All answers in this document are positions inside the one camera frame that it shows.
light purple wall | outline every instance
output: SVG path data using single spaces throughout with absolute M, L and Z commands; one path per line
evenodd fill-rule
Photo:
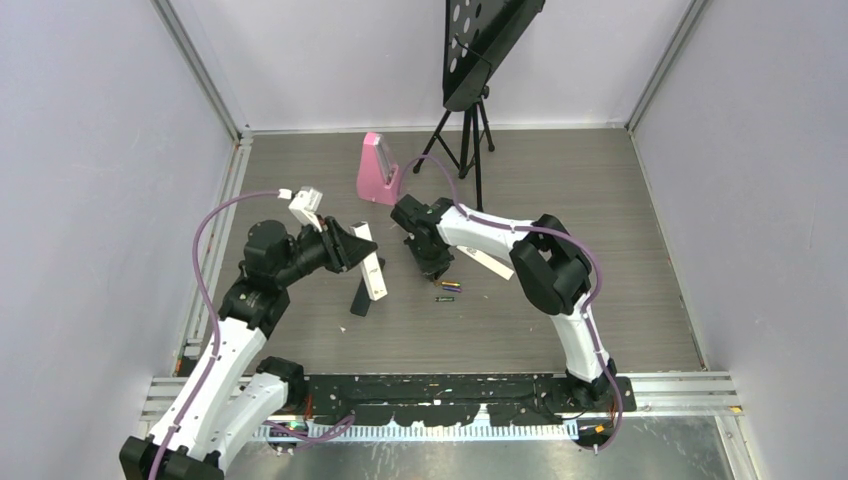
M 231 149 L 149 1 L 0 2 L 0 477 L 119 478 Z
M 172 1 L 254 130 L 435 127 L 444 112 L 444 1 Z M 493 3 L 473 0 L 458 21 Z M 688 3 L 546 2 L 492 77 L 489 119 L 624 123 Z
M 845 478 L 848 3 L 712 2 L 636 132 L 767 479 Z

gray floor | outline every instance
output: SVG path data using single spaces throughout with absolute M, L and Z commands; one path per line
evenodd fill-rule
M 427 132 L 386 138 L 399 164 L 420 153 Z M 315 186 L 320 212 L 342 225 L 371 224 L 387 261 L 389 295 L 366 318 L 348 313 L 360 277 L 320 271 L 290 288 L 292 304 L 265 351 L 313 373 L 563 371 L 565 357 L 550 320 L 506 282 L 461 253 L 445 279 L 462 282 L 454 303 L 419 276 L 390 208 L 356 196 L 363 134 L 258 136 L 243 192 Z M 458 132 L 446 139 L 458 145 Z M 496 131 L 497 151 L 484 152 L 488 213 L 536 219 L 557 216 L 599 256 L 604 290 L 595 307 L 601 338 L 620 371 L 699 368 L 674 273 L 633 147 L 623 130 Z M 444 156 L 440 148 L 433 152 Z M 473 205 L 473 174 L 459 183 Z M 424 203 L 449 196 L 444 177 L 427 165 L 407 192 Z M 238 206 L 216 298 L 235 279 L 249 227 L 278 219 L 298 231 L 282 201 Z

purple cable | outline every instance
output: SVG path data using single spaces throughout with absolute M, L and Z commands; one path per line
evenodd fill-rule
M 203 230 L 206 228 L 206 225 L 215 218 L 215 215 L 218 215 L 222 210 L 236 202 L 247 200 L 248 198 L 278 197 L 279 195 L 279 190 L 268 190 L 245 193 L 244 195 L 233 197 L 209 212 L 209 214 L 206 215 L 206 218 L 200 222 L 200 226 L 197 227 L 197 231 L 194 233 L 194 242 L 191 246 L 191 263 L 194 267 L 194 278 L 197 280 L 197 288 L 200 290 L 200 295 L 203 297 L 203 303 L 206 305 L 206 309 L 209 310 L 209 317 L 210 320 L 212 320 L 212 356 L 210 356 L 209 361 L 206 362 L 206 367 L 203 369 L 203 373 L 200 375 L 200 378 L 197 379 L 197 383 L 189 393 L 186 402 L 177 412 L 176 416 L 174 416 L 174 425 L 168 427 L 168 433 L 165 434 L 165 438 L 162 440 L 162 443 L 159 444 L 159 448 L 156 450 L 156 456 L 153 457 L 150 474 L 147 476 L 148 480 L 156 480 L 156 475 L 159 474 L 159 466 L 162 464 L 162 458 L 165 456 L 165 450 L 168 448 L 168 443 L 179 428 L 180 422 L 183 420 L 183 417 L 185 417 L 185 414 L 188 412 L 189 407 L 191 407 L 192 402 L 194 402 L 194 399 L 197 398 L 197 394 L 200 393 L 200 389 L 203 387 L 203 384 L 206 383 L 206 379 L 212 372 L 212 367 L 215 365 L 215 361 L 218 358 L 218 350 L 221 348 L 221 331 L 218 327 L 218 314 L 215 312 L 215 306 L 212 305 L 212 298 L 209 296 L 209 289 L 206 288 L 206 283 L 203 281 L 203 274 L 200 273 L 200 260 L 197 258 L 198 250 L 200 250 L 200 237 L 203 235 Z
M 295 450 L 303 451 L 308 448 L 314 447 L 319 443 L 328 442 L 336 437 L 343 435 L 344 432 L 346 432 L 351 426 L 353 426 L 353 422 L 355 421 L 356 417 L 354 415 L 348 415 L 345 418 L 339 420 L 339 423 L 335 424 L 332 429 L 324 432 L 323 435 L 315 438 L 311 438 L 308 434 L 298 432 L 290 428 L 286 428 L 271 421 L 263 422 L 262 425 L 267 425 L 278 432 L 285 433 L 286 435 L 302 440 L 304 443 L 295 447 Z
M 541 233 L 541 234 L 544 234 L 544 235 L 553 235 L 553 236 L 559 237 L 559 238 L 565 240 L 566 242 L 574 245 L 575 247 L 579 248 L 586 255 L 586 257 L 589 259 L 589 263 L 592 264 L 592 267 L 595 270 L 595 288 L 592 291 L 589 292 L 589 297 L 586 298 L 585 302 L 583 302 L 583 306 L 580 308 L 580 313 L 581 313 L 583 319 L 586 322 L 586 327 L 589 330 L 589 335 L 592 337 L 592 345 L 595 347 L 595 352 L 599 352 L 601 350 L 601 341 L 598 338 L 598 332 L 595 331 L 595 327 L 592 325 L 592 322 L 589 321 L 589 314 L 588 314 L 589 306 L 592 304 L 592 302 L 595 300 L 595 298 L 601 292 L 601 286 L 603 285 L 603 274 L 601 273 L 600 262 L 598 262 L 598 258 L 595 256 L 595 254 L 592 253 L 592 251 L 589 250 L 589 248 L 586 245 L 584 245 L 582 242 L 580 242 L 579 240 L 577 240 L 576 238 L 572 237 L 571 235 L 569 235 L 567 233 L 560 232 L 559 230 L 553 230 L 551 228 L 545 228 L 545 227 L 523 226 L 523 225 L 513 227 L 512 225 L 494 222 L 492 220 L 480 218 L 476 215 L 469 214 L 459 201 L 459 195 L 457 195 L 457 192 L 456 192 L 456 184 L 454 184 L 453 178 L 451 177 L 450 173 L 448 173 L 444 164 L 438 158 L 436 158 L 432 155 L 419 155 L 418 157 L 415 157 L 414 159 L 412 159 L 412 161 L 409 162 L 406 165 L 406 167 L 404 167 L 403 171 L 400 174 L 400 179 L 398 180 L 398 184 L 399 184 L 398 188 L 399 189 L 403 188 L 403 179 L 406 177 L 406 174 L 409 171 L 409 169 L 412 167 L 412 165 L 414 163 L 418 162 L 421 159 L 432 161 L 433 163 L 435 163 L 439 167 L 439 170 L 441 170 L 442 173 L 445 175 L 445 178 L 447 178 L 448 184 L 450 185 L 451 199 L 453 200 L 454 207 L 456 207 L 457 211 L 459 211 L 459 213 L 462 216 L 464 216 L 465 218 L 467 218 L 467 219 L 469 219 L 473 222 L 477 222 L 481 225 L 486 225 L 487 227 L 497 228 L 499 230 L 513 230 L 514 229 L 515 231 L 518 231 L 518 232 L 534 232 L 534 233 Z M 604 442 L 603 445 L 600 445 L 600 446 L 595 445 L 595 448 L 597 449 L 597 451 L 601 451 L 601 450 L 606 449 L 609 445 L 611 445 L 613 440 L 615 440 L 615 437 L 618 436 L 618 431 L 621 427 L 621 421 L 622 421 L 622 418 L 624 417 L 624 401 L 621 397 L 621 390 L 619 390 L 618 384 L 615 382 L 615 378 L 613 377 L 612 373 L 609 371 L 609 368 L 607 368 L 607 364 L 604 361 L 603 355 L 601 355 L 600 353 L 596 353 L 595 356 L 598 358 L 598 363 L 600 363 L 600 365 L 601 365 L 601 369 L 604 372 L 604 376 L 607 377 L 607 380 L 610 382 L 610 385 L 612 385 L 613 391 L 615 392 L 615 401 L 616 401 L 616 407 L 617 407 L 617 410 L 618 410 L 615 425 L 613 426 L 613 430 L 612 430 L 612 434 L 610 435 L 610 438 L 606 442 Z

